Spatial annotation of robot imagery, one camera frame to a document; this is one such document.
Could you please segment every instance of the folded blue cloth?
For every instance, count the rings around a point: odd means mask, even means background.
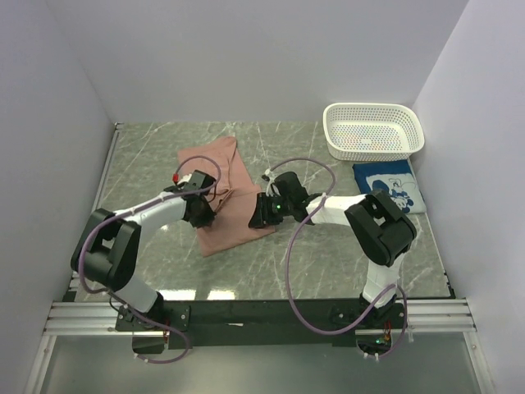
[[[407,160],[354,164],[354,176],[361,193],[382,189],[404,213],[427,211]]]

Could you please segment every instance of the folded cloth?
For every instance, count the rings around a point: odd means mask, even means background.
[[[235,137],[221,137],[210,144],[182,149],[177,152],[179,162],[201,154],[217,162],[221,169],[221,180],[217,190],[209,196],[210,206],[217,213],[209,227],[196,230],[197,240],[204,257],[233,248],[245,242],[272,234],[274,227],[249,228],[249,219],[255,212],[257,193],[261,188],[254,185],[237,150]],[[200,170],[217,179],[217,169],[208,160],[196,158],[187,162],[180,175]]]
[[[427,211],[407,160],[354,164],[354,176],[361,193],[381,189],[390,195],[404,213]]]

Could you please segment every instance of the basket rim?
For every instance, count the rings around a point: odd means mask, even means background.
[[[394,151],[394,152],[391,151],[391,150],[373,150],[373,151],[370,151],[370,150],[363,150],[363,149],[343,149],[343,148],[337,146],[336,144],[334,144],[334,142],[331,140],[331,137],[330,137],[330,135],[328,133],[328,127],[327,127],[327,124],[326,124],[326,115],[327,115],[328,111],[330,111],[333,107],[339,107],[339,106],[353,106],[353,107],[368,106],[368,107],[398,108],[398,109],[406,112],[410,116],[410,119],[412,120],[412,122],[413,122],[413,124],[415,126],[416,133],[418,134],[419,144],[418,144],[418,146],[415,149],[397,150],[397,151]],[[337,149],[340,152],[368,153],[368,154],[388,154],[388,153],[391,153],[391,154],[410,153],[410,154],[412,154],[412,153],[416,153],[417,151],[421,150],[422,147],[425,144],[425,135],[423,134],[423,129],[421,127],[421,123],[420,123],[420,121],[418,119],[418,116],[416,115],[416,113],[412,109],[410,109],[408,107],[405,107],[404,105],[401,105],[401,104],[392,104],[392,103],[333,103],[333,104],[330,104],[328,107],[326,107],[325,110],[322,113],[322,128],[325,131],[326,142],[329,145],[331,145],[331,147],[333,149]]]

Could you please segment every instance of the gray marble surface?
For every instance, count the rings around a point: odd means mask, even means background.
[[[171,184],[178,149],[234,135],[254,182],[285,158],[306,156],[331,166],[337,175],[333,195],[359,194],[352,163],[327,150],[321,122],[211,122],[125,124],[118,131],[99,206],[127,208],[157,195]],[[290,163],[309,192],[324,191],[331,178],[314,163]],[[404,260],[401,285],[411,297],[449,296],[446,276],[425,214],[410,215],[418,237]],[[285,249],[294,227],[287,218],[276,233],[203,258],[194,229],[176,222],[141,245],[137,272],[167,299],[282,299],[286,297]],[[368,260],[348,227],[307,227],[294,246],[291,281],[298,298],[357,297]],[[82,290],[77,300],[100,300]]]

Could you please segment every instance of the laundry basket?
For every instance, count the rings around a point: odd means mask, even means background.
[[[423,147],[418,117],[397,104],[335,103],[322,117],[328,151],[339,160],[388,162]]]

